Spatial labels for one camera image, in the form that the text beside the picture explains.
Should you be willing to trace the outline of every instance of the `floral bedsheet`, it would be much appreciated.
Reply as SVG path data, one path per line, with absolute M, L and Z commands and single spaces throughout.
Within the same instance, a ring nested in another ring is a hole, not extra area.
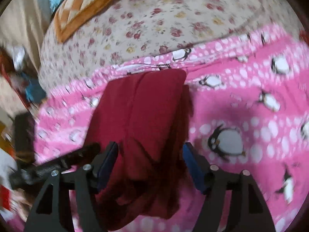
M 277 22 L 294 37 L 302 29 L 286 0 L 116 0 L 57 43 L 51 23 L 41 49 L 40 83 L 90 76 L 98 67 L 165 54 Z

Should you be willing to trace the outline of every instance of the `cartoon penguin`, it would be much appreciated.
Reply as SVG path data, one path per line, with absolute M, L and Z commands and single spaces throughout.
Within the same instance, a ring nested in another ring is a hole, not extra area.
M 224 160 L 229 156 L 245 156 L 243 140 L 240 133 L 232 128 L 217 127 L 208 139 L 209 148 Z
M 285 172 L 283 176 L 283 184 L 282 187 L 277 190 L 275 193 L 277 194 L 283 194 L 284 199 L 288 204 L 290 204 L 293 201 L 293 193 L 294 193 L 294 180 L 291 174 L 288 171 L 288 167 L 285 164 Z
M 224 83 L 222 83 L 219 75 L 208 75 L 204 79 L 200 80 L 199 84 L 200 85 L 206 85 L 206 86 L 209 86 L 211 88 L 215 88 L 215 87 L 218 87 L 220 85 L 224 85 Z
M 189 54 L 191 53 L 191 51 L 192 51 L 192 49 L 190 49 L 190 48 L 173 51 L 172 52 L 173 61 L 175 62 L 176 60 L 180 60 L 180 59 L 183 59 L 183 58 L 184 58 L 184 60 L 186 60 L 188 58 Z
M 250 36 L 249 33 L 247 33 L 247 34 L 241 35 L 239 37 L 239 39 L 240 39 L 241 42 L 245 42 L 245 41 L 248 41 L 248 40 L 251 41 L 251 36 Z
M 240 63 L 246 63 L 246 62 L 248 62 L 248 57 L 245 56 L 245 55 L 238 56 L 238 57 L 236 57 L 236 58 L 237 58 L 237 60 L 238 60 Z
M 259 103 L 263 103 L 266 108 L 272 110 L 273 112 L 277 112 L 280 110 L 280 103 L 275 99 L 273 95 L 267 93 L 262 90 L 261 94 L 259 95 Z
M 79 140 L 79 135 L 80 135 L 81 131 L 80 130 L 75 130 L 73 132 L 71 132 L 71 134 L 69 135 L 69 139 L 73 142 L 77 142 Z
M 263 32 L 263 33 L 261 34 L 261 39 L 262 39 L 262 44 L 263 44 L 263 46 L 264 46 L 266 43 L 269 42 L 269 39 L 270 39 L 269 33 L 268 33 L 268 32 Z
M 302 127 L 300 128 L 300 133 L 303 139 L 309 138 L 309 121 L 306 121 L 302 124 Z
M 97 97 L 91 98 L 91 100 L 90 100 L 90 107 L 91 107 L 91 108 L 97 107 L 99 101 L 100 101 L 100 100 L 99 100 Z
M 272 59 L 271 70 L 275 74 L 286 75 L 290 72 L 290 66 L 284 56 L 278 56 Z
M 85 79 L 85 84 L 88 86 L 88 88 L 92 89 L 93 87 L 95 87 L 95 84 L 92 82 L 92 80 L 90 78 L 86 78 Z

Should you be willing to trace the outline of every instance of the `pink blanket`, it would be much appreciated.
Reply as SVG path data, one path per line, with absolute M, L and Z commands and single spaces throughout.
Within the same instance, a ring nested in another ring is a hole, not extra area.
M 277 232 L 284 231 L 309 191 L 308 65 L 306 44 L 270 25 L 240 37 L 97 70 L 91 78 L 51 91 L 39 114 L 37 160 L 44 162 L 82 146 L 108 81 L 137 72 L 184 69 L 194 105 L 190 142 L 224 170 L 248 169 Z M 189 178 L 180 191 L 181 208 L 172 219 L 139 216 L 121 231 L 191 231 L 204 196 Z M 219 231 L 227 214 L 228 205 Z M 78 231 L 76 218 L 74 223 Z

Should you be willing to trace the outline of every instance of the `red towel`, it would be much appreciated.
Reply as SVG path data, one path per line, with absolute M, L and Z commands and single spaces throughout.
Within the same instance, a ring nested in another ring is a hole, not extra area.
M 85 144 L 119 144 L 108 186 L 96 199 L 108 230 L 138 215 L 169 219 L 179 209 L 184 176 L 182 145 L 188 135 L 186 73 L 168 69 L 108 83 L 94 111 Z

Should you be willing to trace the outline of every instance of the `checkered pillow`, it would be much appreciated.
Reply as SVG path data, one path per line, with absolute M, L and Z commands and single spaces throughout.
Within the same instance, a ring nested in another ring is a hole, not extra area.
M 57 40 L 66 41 L 79 27 L 96 15 L 111 0 L 64 0 L 55 15 Z

